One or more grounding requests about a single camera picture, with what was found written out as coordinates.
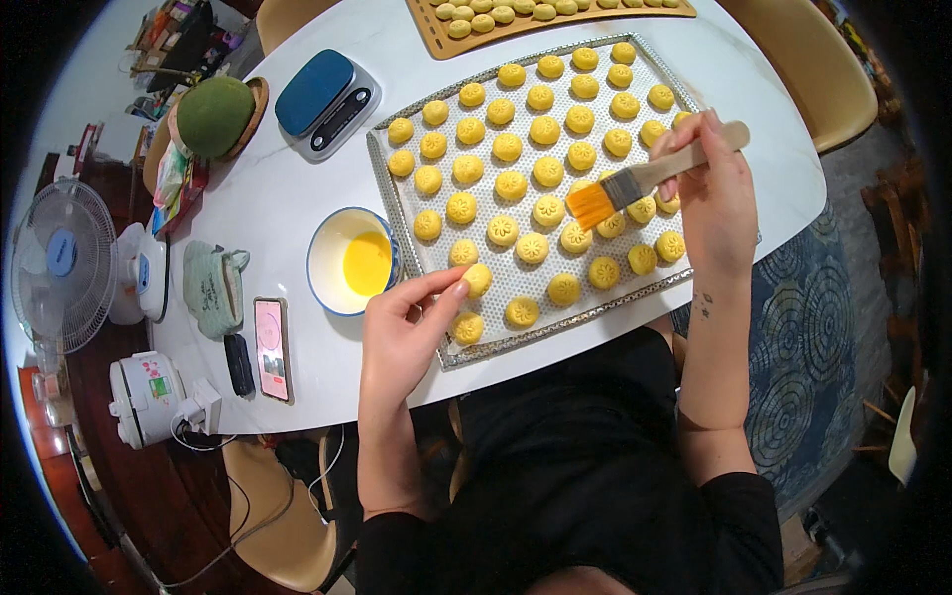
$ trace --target rice cooker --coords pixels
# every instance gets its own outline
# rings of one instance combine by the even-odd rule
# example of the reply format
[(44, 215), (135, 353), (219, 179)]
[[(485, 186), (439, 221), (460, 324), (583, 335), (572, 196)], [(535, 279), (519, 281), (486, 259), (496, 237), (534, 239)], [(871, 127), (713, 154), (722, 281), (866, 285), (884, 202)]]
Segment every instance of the rice cooker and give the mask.
[(172, 437), (171, 421), (186, 399), (178, 370), (158, 351), (135, 353), (109, 366), (109, 414), (119, 418), (119, 438), (135, 449)]

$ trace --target pastry brush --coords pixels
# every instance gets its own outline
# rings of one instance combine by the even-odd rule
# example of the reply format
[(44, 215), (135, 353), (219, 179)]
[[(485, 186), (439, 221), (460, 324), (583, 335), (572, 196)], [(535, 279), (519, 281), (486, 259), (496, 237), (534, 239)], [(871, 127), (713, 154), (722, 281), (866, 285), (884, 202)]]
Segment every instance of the pastry brush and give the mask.
[[(731, 150), (739, 150), (750, 142), (747, 124), (738, 120), (725, 123), (721, 136)], [(701, 147), (701, 139), (695, 139), (677, 152), (622, 169), (601, 182), (572, 192), (565, 198), (565, 205), (582, 230), (592, 229), (664, 180), (705, 163), (707, 155)]]

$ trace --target orange bristles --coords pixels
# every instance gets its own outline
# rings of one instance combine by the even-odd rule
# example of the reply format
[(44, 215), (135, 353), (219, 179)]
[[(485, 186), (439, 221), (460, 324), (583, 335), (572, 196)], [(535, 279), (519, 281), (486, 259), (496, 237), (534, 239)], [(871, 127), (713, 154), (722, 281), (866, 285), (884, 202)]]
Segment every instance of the orange bristles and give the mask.
[(597, 182), (569, 194), (565, 198), (565, 205), (583, 231), (594, 228), (615, 214), (615, 207)]

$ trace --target green ball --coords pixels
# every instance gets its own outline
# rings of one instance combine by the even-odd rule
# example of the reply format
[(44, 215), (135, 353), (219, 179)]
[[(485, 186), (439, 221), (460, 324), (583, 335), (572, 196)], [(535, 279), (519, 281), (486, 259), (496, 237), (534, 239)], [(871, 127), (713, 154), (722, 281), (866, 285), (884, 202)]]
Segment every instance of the green ball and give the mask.
[(200, 157), (221, 157), (238, 142), (253, 112), (254, 95), (245, 83), (210, 78), (179, 100), (179, 137)]

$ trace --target person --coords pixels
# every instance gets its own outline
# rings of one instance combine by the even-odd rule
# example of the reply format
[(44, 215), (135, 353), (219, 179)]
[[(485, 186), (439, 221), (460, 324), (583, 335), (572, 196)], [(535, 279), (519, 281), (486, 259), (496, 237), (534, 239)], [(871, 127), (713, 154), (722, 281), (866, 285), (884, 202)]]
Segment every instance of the person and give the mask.
[[(680, 397), (670, 320), (467, 395), (468, 478), (427, 509), (407, 395), (466, 298), (466, 268), (367, 305), (357, 481), (360, 593), (767, 593), (783, 587), (771, 484), (744, 434), (757, 208), (750, 170), (714, 110), (651, 158), (701, 139), (680, 193), (694, 267)], [(439, 294), (433, 301), (430, 296)]]

